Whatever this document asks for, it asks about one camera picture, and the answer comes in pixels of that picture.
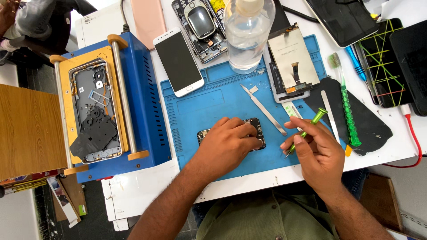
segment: sim card tray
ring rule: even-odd
[[[97,94],[98,95],[98,99],[95,99],[94,97],[93,97],[93,95],[94,94]],[[97,92],[95,92],[94,90],[92,90],[91,91],[91,93],[89,93],[89,98],[90,99],[92,99],[93,101],[95,101],[95,102],[97,102],[97,103],[99,103],[99,104],[101,104],[102,106],[104,106],[104,107],[106,107],[107,105],[108,105],[108,103],[110,102],[110,99],[109,98],[107,98],[107,97],[105,97],[105,96],[103,96],[103,95],[101,95],[101,94],[99,94],[99,93],[97,93]]]

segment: green screwdriver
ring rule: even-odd
[[[317,122],[319,122],[319,120],[323,117],[323,115],[325,115],[326,113],[328,113],[325,109],[323,108],[319,108],[319,111],[317,112],[316,116],[314,116],[314,118],[311,120],[311,124],[316,125]],[[307,136],[306,132],[302,132],[301,133],[301,137],[305,138],[305,136]],[[295,144],[292,144],[291,148],[288,150],[288,154],[286,155],[285,159],[289,156],[289,154],[291,152],[295,151]]]

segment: blue anti-static mat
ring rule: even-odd
[[[322,58],[316,38],[313,36],[307,36],[304,40],[313,62],[317,62],[315,64],[317,66],[316,70],[320,73],[319,78],[322,79],[326,75],[325,68],[323,63],[318,63]],[[242,84],[251,89],[256,85],[259,90],[253,95],[271,115],[280,124],[289,121],[289,116],[281,104],[277,104],[273,99],[263,59],[261,59],[256,71],[247,75],[235,73],[228,62],[202,69],[200,72],[205,80],[205,85],[201,89],[181,98],[177,98],[174,95],[168,80],[161,82],[162,94],[166,103],[180,169],[192,158],[199,147],[197,133],[201,130],[210,129],[222,117],[238,117],[242,120],[253,117],[258,118],[263,130],[266,147],[263,150],[250,152],[239,167],[218,180],[298,164],[295,154],[289,155],[284,160],[285,155],[279,148],[280,144],[288,136],[296,133],[297,130],[285,129],[288,136],[282,136],[240,86]],[[312,119],[316,114],[302,99],[293,101],[293,103],[295,106],[302,106],[298,111],[304,118]]]

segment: pink phone case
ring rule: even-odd
[[[165,33],[163,10],[160,0],[131,0],[137,38],[150,50],[153,39]]]

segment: person's right hand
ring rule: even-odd
[[[307,133],[307,136],[304,139],[300,136],[301,133],[295,133],[287,138],[280,148],[287,150],[292,143],[295,144],[302,176],[326,202],[343,188],[341,176],[345,153],[333,138],[332,133],[321,122],[313,125],[310,121],[291,117],[290,122],[285,123],[284,126],[288,129],[299,127]]]
[[[251,124],[237,117],[223,117],[209,130],[184,169],[210,183],[239,166],[249,151],[263,145],[256,135]]]

